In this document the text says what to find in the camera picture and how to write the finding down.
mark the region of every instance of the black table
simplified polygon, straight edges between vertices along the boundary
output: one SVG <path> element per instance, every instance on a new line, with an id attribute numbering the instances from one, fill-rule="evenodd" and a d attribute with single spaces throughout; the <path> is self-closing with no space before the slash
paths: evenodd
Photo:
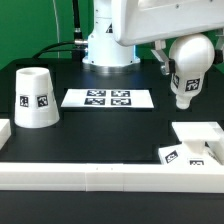
<path id="1" fill-rule="evenodd" d="M 50 70 L 60 121 L 48 128 L 14 124 L 15 72 Z M 224 75 L 205 75 L 187 110 L 176 108 L 169 76 L 155 61 L 137 71 L 103 76 L 69 59 L 21 59 L 0 72 L 0 118 L 12 136 L 0 162 L 158 164 L 158 148 L 178 143 L 173 121 L 216 121 L 224 128 Z M 61 108 L 67 89 L 148 89 L 154 109 Z M 0 192 L 0 223 L 222 223 L 224 195 L 123 192 Z"/>

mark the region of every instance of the white wooden block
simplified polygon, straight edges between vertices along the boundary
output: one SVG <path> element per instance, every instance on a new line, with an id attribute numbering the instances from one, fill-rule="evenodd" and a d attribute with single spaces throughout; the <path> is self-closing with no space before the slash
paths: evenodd
<path id="1" fill-rule="evenodd" d="M 181 142 L 218 141 L 220 139 L 209 122 L 173 122 L 172 126 Z"/>
<path id="2" fill-rule="evenodd" d="M 0 119 L 0 149 L 11 136 L 11 127 L 9 119 Z"/>
<path id="3" fill-rule="evenodd" d="M 124 165 L 124 191 L 224 193 L 224 168 Z"/>
<path id="4" fill-rule="evenodd" d="M 207 143 L 218 160 L 224 165 L 224 131 L 217 122 L 210 122 L 209 124 L 213 127 L 216 134 L 219 135 L 220 140 L 218 142 L 208 141 Z"/>
<path id="5" fill-rule="evenodd" d="M 0 190 L 85 191 L 85 164 L 0 163 Z"/>
<path id="6" fill-rule="evenodd" d="M 86 191 L 123 191 L 123 164 L 88 164 Z"/>

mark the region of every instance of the white cup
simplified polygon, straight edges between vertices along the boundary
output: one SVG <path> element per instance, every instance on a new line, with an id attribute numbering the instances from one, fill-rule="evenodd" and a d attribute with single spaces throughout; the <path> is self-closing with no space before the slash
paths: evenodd
<path id="1" fill-rule="evenodd" d="M 17 70 L 15 123 L 24 128 L 43 128 L 58 120 L 49 70 L 40 67 Z"/>

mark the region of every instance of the green backdrop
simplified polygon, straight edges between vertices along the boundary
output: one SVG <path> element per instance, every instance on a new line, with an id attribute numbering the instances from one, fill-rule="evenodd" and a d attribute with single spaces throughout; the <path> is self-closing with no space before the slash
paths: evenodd
<path id="1" fill-rule="evenodd" d="M 72 0 L 55 0 L 60 27 L 60 40 L 73 39 Z M 93 0 L 79 0 L 81 26 L 84 37 L 93 29 Z M 0 1 L 0 69 L 18 58 L 32 57 L 42 48 L 57 42 L 53 0 Z M 215 44 L 214 32 L 206 33 Z M 168 41 L 168 48 L 173 40 Z M 147 45 L 137 47 L 141 58 L 152 58 Z M 44 55 L 57 57 L 57 54 Z"/>

